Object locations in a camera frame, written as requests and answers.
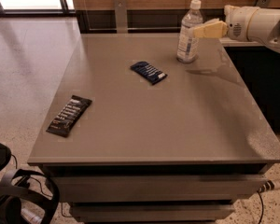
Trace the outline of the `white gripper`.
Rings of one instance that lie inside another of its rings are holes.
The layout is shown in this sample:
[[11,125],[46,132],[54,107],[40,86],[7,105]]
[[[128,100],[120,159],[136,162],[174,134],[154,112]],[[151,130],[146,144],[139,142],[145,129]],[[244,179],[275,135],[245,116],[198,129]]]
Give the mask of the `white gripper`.
[[228,32],[228,37],[233,40],[246,42],[248,40],[248,26],[253,15],[259,7],[224,6],[225,23],[219,18],[206,21],[197,26],[193,35],[195,38],[222,38]]

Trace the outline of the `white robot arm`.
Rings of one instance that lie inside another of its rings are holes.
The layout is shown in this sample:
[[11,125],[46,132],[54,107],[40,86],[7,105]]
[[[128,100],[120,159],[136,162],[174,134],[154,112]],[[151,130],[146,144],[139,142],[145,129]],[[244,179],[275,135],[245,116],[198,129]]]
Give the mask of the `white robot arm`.
[[222,38],[257,42],[280,53],[280,9],[224,7],[225,20],[212,19],[192,29],[194,38]]

